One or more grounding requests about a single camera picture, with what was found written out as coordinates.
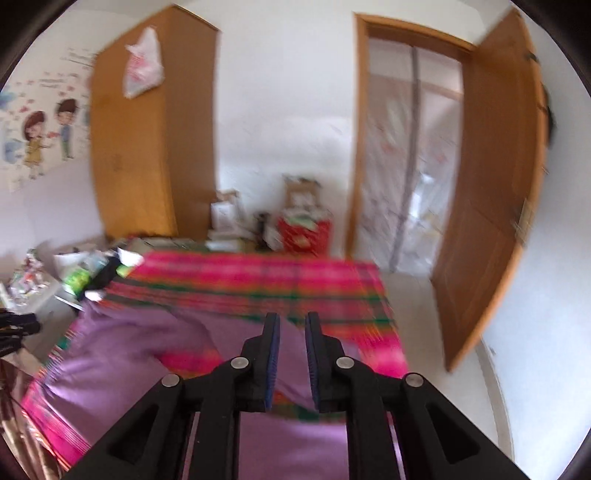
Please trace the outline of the pink plaid bed sheet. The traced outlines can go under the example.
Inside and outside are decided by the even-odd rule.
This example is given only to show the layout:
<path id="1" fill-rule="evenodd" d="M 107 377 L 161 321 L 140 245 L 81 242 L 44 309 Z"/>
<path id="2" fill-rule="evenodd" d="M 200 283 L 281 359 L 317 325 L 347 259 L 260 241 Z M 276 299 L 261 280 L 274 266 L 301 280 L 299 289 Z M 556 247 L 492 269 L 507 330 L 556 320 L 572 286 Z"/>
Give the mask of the pink plaid bed sheet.
<path id="1" fill-rule="evenodd" d="M 45 367 L 28 387 L 21 407 L 37 439 L 70 468 L 54 450 L 67 446 L 70 430 L 50 412 L 41 386 L 70 346 L 87 306 L 197 310 L 258 323 L 267 314 L 280 317 L 280 358 L 271 414 L 329 423 L 345 418 L 315 409 L 308 377 L 304 318 L 315 312 L 326 335 L 338 338 L 346 354 L 374 371 L 401 378 L 408 365 L 379 269 L 372 263 L 283 255 L 202 253 L 154 250 L 127 276 L 106 288 L 99 302 L 86 304 Z M 225 362 L 212 349 L 202 354 L 174 350 L 163 358 L 170 373 L 190 379 L 211 373 Z"/>

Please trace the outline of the cluttered white bedside table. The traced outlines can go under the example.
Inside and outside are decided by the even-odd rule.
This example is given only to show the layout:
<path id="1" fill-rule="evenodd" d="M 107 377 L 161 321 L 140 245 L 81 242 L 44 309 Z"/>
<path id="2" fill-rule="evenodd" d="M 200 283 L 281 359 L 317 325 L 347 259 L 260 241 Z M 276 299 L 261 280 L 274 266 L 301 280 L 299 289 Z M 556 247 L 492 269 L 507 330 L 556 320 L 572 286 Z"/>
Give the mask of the cluttered white bedside table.
<path id="1" fill-rule="evenodd" d="M 142 263 L 144 246 L 135 239 L 107 251 L 67 254 L 63 278 L 52 276 L 37 252 L 28 251 L 1 285 L 1 357 L 27 352 L 44 361 L 86 304 L 101 301 L 111 282 Z"/>

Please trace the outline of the brown cardboard box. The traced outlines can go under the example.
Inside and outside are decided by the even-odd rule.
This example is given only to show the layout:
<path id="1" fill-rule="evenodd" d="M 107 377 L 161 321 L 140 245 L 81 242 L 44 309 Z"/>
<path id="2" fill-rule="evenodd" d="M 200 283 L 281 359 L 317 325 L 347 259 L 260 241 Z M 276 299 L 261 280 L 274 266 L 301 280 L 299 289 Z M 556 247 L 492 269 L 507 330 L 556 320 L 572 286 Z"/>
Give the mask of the brown cardboard box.
<path id="1" fill-rule="evenodd" d="M 284 207 L 315 208 L 320 204 L 321 184 L 301 176 L 283 176 Z"/>

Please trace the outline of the white plastic bag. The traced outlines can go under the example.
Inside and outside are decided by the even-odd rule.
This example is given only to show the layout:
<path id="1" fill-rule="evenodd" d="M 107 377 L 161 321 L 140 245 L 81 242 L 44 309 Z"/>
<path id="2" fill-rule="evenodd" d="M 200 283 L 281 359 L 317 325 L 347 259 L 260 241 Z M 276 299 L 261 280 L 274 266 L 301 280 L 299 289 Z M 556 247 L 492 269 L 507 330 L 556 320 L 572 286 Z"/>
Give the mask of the white plastic bag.
<path id="1" fill-rule="evenodd" d="M 153 27 L 146 27 L 138 41 L 126 45 L 125 49 L 129 54 L 123 75 L 123 96 L 126 99 L 133 99 L 162 84 L 161 47 Z"/>

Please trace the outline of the translucent mesh door curtain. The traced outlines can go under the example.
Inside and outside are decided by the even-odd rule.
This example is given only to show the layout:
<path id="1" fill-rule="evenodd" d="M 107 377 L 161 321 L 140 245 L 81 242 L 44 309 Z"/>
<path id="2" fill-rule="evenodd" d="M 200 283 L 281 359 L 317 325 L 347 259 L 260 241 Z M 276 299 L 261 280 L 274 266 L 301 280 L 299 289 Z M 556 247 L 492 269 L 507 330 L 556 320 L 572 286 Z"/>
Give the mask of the translucent mesh door curtain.
<path id="1" fill-rule="evenodd" d="M 456 186 L 463 97 L 459 61 L 370 40 L 356 258 L 431 275 Z"/>

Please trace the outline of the orange wooden door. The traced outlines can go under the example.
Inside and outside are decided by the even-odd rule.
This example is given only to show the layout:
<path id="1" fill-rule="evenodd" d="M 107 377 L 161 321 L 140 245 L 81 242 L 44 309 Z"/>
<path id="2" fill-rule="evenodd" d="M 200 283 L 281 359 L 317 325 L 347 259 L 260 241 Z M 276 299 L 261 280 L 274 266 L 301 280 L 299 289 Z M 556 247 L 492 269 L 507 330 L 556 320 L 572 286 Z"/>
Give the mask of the orange wooden door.
<path id="1" fill-rule="evenodd" d="M 448 371 L 478 344 L 509 289 L 544 180 L 547 95 L 517 9 L 476 46 L 463 81 L 456 190 L 431 277 Z"/>

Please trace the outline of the red gift box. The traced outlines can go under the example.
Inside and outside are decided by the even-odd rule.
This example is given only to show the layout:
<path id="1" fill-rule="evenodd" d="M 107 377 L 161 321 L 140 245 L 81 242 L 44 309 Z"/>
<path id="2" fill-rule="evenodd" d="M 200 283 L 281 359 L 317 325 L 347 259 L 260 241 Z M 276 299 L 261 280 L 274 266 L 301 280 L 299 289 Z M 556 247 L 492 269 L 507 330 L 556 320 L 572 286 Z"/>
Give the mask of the red gift box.
<path id="1" fill-rule="evenodd" d="M 287 253 L 325 257 L 329 255 L 332 213 L 322 207 L 286 208 L 277 218 L 277 231 Z"/>

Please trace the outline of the purple fleece garment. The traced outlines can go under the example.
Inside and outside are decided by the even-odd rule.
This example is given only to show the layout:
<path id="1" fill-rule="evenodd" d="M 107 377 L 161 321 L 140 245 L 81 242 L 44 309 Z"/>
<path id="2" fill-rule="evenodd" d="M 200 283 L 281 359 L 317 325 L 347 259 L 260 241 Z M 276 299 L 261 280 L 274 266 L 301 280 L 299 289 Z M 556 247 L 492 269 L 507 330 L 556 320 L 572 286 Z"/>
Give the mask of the purple fleece garment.
<path id="1" fill-rule="evenodd" d="M 252 321 L 197 310 L 114 309 L 87 306 L 62 360 L 41 391 L 48 408 L 65 422 L 70 440 L 55 445 L 69 466 L 85 453 L 170 368 L 174 350 L 202 354 L 212 349 L 226 361 L 246 339 L 263 330 Z M 239 476 L 242 479 L 346 479 L 346 427 L 280 414 L 242 415 Z"/>

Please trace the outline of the cartoon couple wall sticker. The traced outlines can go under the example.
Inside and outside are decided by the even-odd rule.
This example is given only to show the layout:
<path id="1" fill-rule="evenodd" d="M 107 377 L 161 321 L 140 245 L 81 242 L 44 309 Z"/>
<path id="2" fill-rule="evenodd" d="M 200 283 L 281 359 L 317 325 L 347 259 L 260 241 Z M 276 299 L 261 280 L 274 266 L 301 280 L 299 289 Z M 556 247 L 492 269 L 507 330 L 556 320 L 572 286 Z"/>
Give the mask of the cartoon couple wall sticker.
<path id="1" fill-rule="evenodd" d="M 23 60 L 1 90 L 1 180 L 9 192 L 89 155 L 94 53 Z"/>

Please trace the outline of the orange wooden wardrobe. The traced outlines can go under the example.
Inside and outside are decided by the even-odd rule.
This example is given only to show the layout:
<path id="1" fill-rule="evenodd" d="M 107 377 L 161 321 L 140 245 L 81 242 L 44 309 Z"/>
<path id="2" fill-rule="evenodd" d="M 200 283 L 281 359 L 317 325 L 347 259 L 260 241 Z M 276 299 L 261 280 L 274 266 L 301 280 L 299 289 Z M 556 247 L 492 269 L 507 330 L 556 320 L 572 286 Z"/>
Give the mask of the orange wooden wardrobe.
<path id="1" fill-rule="evenodd" d="M 152 27 L 164 81 L 123 94 L 127 46 Z M 213 87 L 218 30 L 178 5 L 145 19 L 104 48 L 91 78 L 94 191 L 107 237 L 204 240 L 216 194 Z"/>

